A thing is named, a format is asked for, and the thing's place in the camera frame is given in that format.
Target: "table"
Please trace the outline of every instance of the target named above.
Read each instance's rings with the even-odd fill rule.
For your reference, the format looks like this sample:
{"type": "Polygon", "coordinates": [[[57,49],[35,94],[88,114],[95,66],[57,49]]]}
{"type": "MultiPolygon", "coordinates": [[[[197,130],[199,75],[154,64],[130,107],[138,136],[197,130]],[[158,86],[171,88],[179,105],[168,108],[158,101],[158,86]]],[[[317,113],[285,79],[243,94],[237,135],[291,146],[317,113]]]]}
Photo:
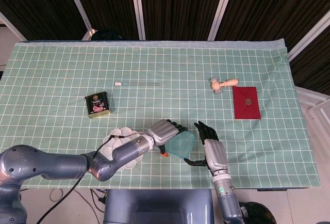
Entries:
{"type": "MultiPolygon", "coordinates": [[[[237,188],[319,186],[316,164],[283,39],[271,42],[23,42],[0,81],[0,151],[17,144],[50,153],[95,150],[113,128],[142,131],[160,119],[212,126],[226,148],[237,188]],[[255,86],[261,120],[235,120],[231,88],[214,95],[209,80],[255,86]],[[115,81],[161,88],[115,87],[115,81]],[[84,97],[109,94],[110,116],[90,119],[84,97]]],[[[203,159],[196,141],[190,159],[203,159]]],[[[25,187],[70,187],[75,180],[36,177],[25,187]]],[[[107,182],[86,174],[78,187],[212,188],[207,168],[144,155],[107,182]]]]}

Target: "red envelope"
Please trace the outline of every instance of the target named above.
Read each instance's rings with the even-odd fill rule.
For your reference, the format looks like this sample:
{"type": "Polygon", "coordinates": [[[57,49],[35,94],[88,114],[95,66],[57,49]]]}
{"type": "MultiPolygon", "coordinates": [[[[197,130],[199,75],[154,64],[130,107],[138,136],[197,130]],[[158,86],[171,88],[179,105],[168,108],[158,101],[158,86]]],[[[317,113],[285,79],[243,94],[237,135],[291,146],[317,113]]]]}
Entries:
{"type": "Polygon", "coordinates": [[[235,119],[261,119],[256,87],[233,86],[235,119]]]}

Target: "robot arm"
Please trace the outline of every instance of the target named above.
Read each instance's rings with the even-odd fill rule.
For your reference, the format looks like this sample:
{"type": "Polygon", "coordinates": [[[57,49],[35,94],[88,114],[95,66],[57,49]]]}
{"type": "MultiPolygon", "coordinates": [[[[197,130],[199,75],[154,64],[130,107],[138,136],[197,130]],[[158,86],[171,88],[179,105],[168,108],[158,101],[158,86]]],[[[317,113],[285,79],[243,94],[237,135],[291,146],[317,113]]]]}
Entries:
{"type": "Polygon", "coordinates": [[[234,193],[232,178],[228,173],[229,162],[223,144],[217,133],[202,122],[195,123],[205,150],[203,161],[185,159],[191,166],[207,166],[213,176],[222,217],[230,224],[244,224],[241,209],[234,193]]]}
{"type": "Polygon", "coordinates": [[[20,188],[27,179],[41,175],[45,179],[80,179],[86,171],[99,181],[148,152],[153,145],[164,145],[180,130],[161,120],[146,134],[116,148],[109,161],[101,153],[82,155],[51,154],[26,145],[17,145],[0,154],[0,224],[26,223],[26,211],[20,201],[20,188]]]}

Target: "toy hammer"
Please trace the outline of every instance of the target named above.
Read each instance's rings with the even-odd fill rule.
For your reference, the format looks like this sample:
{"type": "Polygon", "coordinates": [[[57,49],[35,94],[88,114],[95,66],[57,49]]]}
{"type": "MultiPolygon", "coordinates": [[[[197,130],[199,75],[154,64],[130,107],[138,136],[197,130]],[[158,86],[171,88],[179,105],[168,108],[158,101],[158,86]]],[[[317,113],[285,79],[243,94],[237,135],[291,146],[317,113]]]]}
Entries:
{"type": "Polygon", "coordinates": [[[220,94],[221,87],[225,87],[225,86],[237,86],[238,79],[232,78],[232,79],[230,79],[228,81],[219,82],[219,79],[212,78],[210,80],[210,82],[211,82],[211,88],[213,89],[213,93],[214,94],[220,94]]]}

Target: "gold button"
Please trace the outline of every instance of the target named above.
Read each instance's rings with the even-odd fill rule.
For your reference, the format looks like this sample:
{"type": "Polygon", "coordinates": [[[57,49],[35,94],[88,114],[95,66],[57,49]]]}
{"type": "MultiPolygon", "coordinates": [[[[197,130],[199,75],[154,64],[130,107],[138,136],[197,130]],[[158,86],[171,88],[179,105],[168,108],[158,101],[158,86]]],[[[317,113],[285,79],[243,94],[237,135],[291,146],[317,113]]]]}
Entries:
{"type": "Polygon", "coordinates": [[[245,99],[245,104],[246,104],[246,105],[250,105],[250,104],[252,104],[252,100],[251,100],[251,99],[245,99]]]}

